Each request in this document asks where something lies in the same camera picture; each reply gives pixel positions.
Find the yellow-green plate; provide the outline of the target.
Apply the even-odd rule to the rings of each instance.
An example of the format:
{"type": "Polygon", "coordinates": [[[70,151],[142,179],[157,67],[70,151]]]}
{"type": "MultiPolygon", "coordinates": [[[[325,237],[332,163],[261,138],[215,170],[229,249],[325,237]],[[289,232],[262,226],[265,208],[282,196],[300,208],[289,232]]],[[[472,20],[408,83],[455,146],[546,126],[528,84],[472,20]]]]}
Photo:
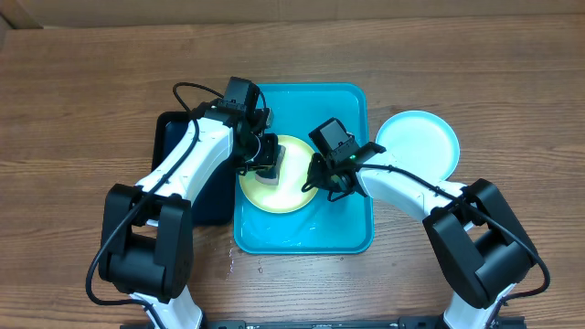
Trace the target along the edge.
{"type": "Polygon", "coordinates": [[[285,150],[278,184],[264,184],[256,179],[255,173],[248,173],[239,178],[239,185],[253,206],[269,213],[284,214],[306,206],[316,195],[316,188],[302,191],[314,149],[290,135],[279,135],[278,142],[285,150]]]}

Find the light blue plate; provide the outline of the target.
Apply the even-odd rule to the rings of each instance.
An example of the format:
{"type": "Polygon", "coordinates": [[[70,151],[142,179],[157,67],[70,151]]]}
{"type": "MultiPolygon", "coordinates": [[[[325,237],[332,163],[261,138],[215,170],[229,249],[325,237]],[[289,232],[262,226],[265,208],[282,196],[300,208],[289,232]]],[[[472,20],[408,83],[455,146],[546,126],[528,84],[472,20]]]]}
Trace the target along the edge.
{"type": "Polygon", "coordinates": [[[459,164],[461,148],[453,128],[427,111],[404,111],[387,119],[376,136],[403,168],[415,175],[447,180],[459,164]]]}

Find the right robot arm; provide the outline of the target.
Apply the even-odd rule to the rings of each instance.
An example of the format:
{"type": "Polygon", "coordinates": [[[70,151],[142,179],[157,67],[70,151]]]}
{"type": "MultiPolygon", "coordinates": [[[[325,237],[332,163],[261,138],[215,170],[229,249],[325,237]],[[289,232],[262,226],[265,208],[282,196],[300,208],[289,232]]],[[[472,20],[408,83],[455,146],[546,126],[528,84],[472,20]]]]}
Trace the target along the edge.
{"type": "Polygon", "coordinates": [[[499,189],[485,179],[449,181],[459,159],[451,127],[428,113],[391,118],[373,142],[359,144],[336,118],[309,134],[317,148],[304,191],[325,190],[335,202],[358,193],[420,222],[453,290],[438,319],[402,319],[427,328],[523,328],[499,312],[518,298],[515,286],[542,260],[499,189]]]}

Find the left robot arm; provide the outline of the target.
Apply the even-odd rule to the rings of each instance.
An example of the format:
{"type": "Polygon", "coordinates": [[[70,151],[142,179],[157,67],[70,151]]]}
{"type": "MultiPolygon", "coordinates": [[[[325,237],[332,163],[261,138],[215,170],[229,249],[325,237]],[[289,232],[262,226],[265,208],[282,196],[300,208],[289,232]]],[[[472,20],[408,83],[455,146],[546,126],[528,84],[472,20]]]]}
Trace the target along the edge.
{"type": "Polygon", "coordinates": [[[153,328],[198,328],[203,313],[188,293],[194,260],[192,207],[208,179],[223,164],[237,174],[254,172],[269,184],[279,181],[284,148],[268,133],[272,110],[260,87],[232,77],[215,100],[187,108],[182,139],[166,159],[135,186],[108,192],[101,246],[90,264],[85,289],[95,274],[126,294],[112,305],[143,308],[153,328]]]}

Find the green and tan sponge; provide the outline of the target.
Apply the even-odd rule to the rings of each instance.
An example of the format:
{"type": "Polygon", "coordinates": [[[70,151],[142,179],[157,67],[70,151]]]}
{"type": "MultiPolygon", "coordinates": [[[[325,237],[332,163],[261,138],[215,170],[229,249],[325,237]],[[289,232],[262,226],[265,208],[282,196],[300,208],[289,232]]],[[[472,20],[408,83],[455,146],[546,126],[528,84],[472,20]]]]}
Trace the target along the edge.
{"type": "Polygon", "coordinates": [[[255,179],[266,186],[276,186],[279,184],[280,172],[282,168],[282,161],[285,156],[286,148],[282,145],[278,145],[278,156],[276,157],[276,163],[274,166],[259,170],[255,173],[255,179]]]}

